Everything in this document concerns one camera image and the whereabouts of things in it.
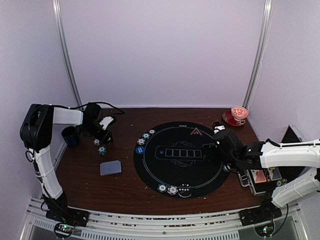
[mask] round black poker mat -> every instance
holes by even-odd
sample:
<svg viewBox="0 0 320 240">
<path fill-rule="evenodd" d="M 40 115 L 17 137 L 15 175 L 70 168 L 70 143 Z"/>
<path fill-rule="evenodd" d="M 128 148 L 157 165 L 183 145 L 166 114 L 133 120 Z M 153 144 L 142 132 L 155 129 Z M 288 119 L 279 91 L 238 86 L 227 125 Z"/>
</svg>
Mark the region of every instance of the round black poker mat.
<svg viewBox="0 0 320 240">
<path fill-rule="evenodd" d="M 165 186 L 162 194 L 167 196 L 195 198 L 215 191 L 227 180 L 229 173 L 222 161 L 204 157 L 202 146 L 213 143 L 210 128 L 177 121 L 153 130 L 144 144 L 136 145 L 133 155 L 136 172 L 147 186 L 158 193 Z M 178 190 L 174 195 L 167 191 L 171 186 Z"/>
</svg>

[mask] white poker chip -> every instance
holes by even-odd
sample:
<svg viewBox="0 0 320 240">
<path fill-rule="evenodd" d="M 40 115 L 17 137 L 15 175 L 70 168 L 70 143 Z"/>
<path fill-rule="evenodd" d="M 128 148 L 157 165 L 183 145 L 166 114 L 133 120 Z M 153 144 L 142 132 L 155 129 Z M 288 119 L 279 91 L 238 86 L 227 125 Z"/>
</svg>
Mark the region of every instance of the white poker chip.
<svg viewBox="0 0 320 240">
<path fill-rule="evenodd" d="M 160 185 L 158 186 L 158 191 L 159 191 L 160 193 L 164 193 L 166 190 L 167 190 L 167 186 L 166 186 L 166 185 L 160 184 Z"/>
<path fill-rule="evenodd" d="M 146 140 L 144 140 L 143 138 L 139 138 L 136 142 L 141 146 L 145 144 Z"/>
<path fill-rule="evenodd" d="M 170 195 L 175 195 L 178 192 L 178 188 L 176 186 L 170 186 L 167 190 L 167 193 Z"/>
<path fill-rule="evenodd" d="M 147 139 L 150 138 L 150 134 L 149 134 L 149 133 L 144 133 L 144 134 L 142 135 L 142 137 L 147 140 Z"/>
</svg>

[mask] black mug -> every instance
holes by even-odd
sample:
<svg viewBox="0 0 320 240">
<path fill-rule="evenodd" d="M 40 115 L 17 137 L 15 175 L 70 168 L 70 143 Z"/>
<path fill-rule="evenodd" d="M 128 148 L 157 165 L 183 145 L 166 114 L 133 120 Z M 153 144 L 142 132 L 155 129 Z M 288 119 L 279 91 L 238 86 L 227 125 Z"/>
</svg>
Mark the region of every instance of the black mug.
<svg viewBox="0 0 320 240">
<path fill-rule="evenodd" d="M 62 130 L 61 136 L 63 137 L 66 145 L 69 148 L 75 148 L 80 143 L 79 133 L 75 126 L 68 126 Z"/>
</svg>

